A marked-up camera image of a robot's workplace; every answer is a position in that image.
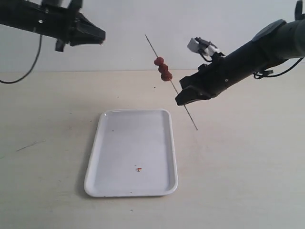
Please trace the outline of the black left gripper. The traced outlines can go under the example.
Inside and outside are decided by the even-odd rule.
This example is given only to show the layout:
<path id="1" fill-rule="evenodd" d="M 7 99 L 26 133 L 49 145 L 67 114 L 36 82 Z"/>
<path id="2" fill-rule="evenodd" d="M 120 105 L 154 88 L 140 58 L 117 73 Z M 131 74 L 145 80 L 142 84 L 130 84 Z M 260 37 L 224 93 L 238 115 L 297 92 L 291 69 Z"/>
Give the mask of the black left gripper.
<path id="1" fill-rule="evenodd" d="M 57 39 L 55 50 L 62 52 L 65 44 L 70 42 L 70 32 L 75 23 L 73 45 L 102 44 L 106 32 L 79 13 L 82 3 L 82 0 L 71 0 L 67 8 L 61 6 L 61 0 L 43 0 L 40 4 L 33 4 L 33 32 Z"/>

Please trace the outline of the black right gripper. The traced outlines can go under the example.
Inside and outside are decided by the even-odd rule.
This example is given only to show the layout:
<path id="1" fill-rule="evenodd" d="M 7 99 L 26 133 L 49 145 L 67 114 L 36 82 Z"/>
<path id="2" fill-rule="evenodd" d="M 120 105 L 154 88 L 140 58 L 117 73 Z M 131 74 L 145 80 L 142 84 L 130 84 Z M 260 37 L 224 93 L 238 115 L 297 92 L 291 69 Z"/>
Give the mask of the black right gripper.
<path id="1" fill-rule="evenodd" d="M 175 98 L 176 104 L 183 106 L 215 98 L 240 80 L 241 55 L 239 53 L 217 58 L 208 65 L 199 66 L 198 72 L 179 81 L 182 90 Z"/>

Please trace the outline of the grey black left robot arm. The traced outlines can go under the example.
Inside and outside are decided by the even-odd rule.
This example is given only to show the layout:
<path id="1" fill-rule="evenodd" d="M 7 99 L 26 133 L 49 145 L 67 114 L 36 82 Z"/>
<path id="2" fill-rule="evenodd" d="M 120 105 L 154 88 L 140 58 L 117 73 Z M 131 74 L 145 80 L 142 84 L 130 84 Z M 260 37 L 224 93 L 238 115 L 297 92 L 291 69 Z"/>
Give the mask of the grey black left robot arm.
<path id="1" fill-rule="evenodd" d="M 71 0 L 64 8 L 61 0 L 43 0 L 41 4 L 29 0 L 2 0 L 0 23 L 55 38 L 58 52 L 63 52 L 66 44 L 102 44 L 106 32 L 80 13 L 82 3 L 82 0 Z"/>

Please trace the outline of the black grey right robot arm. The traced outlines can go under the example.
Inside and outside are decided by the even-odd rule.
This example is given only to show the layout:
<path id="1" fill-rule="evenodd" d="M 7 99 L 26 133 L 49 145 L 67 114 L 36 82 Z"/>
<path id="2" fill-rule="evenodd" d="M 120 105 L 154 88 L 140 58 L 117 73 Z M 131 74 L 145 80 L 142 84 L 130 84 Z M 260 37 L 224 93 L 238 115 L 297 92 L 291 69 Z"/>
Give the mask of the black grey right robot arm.
<path id="1" fill-rule="evenodd" d="M 175 98 L 177 105 L 215 98 L 250 75 L 263 73 L 289 59 L 303 58 L 305 22 L 278 20 L 229 55 L 212 50 L 205 53 L 212 62 L 180 80 L 182 91 Z"/>

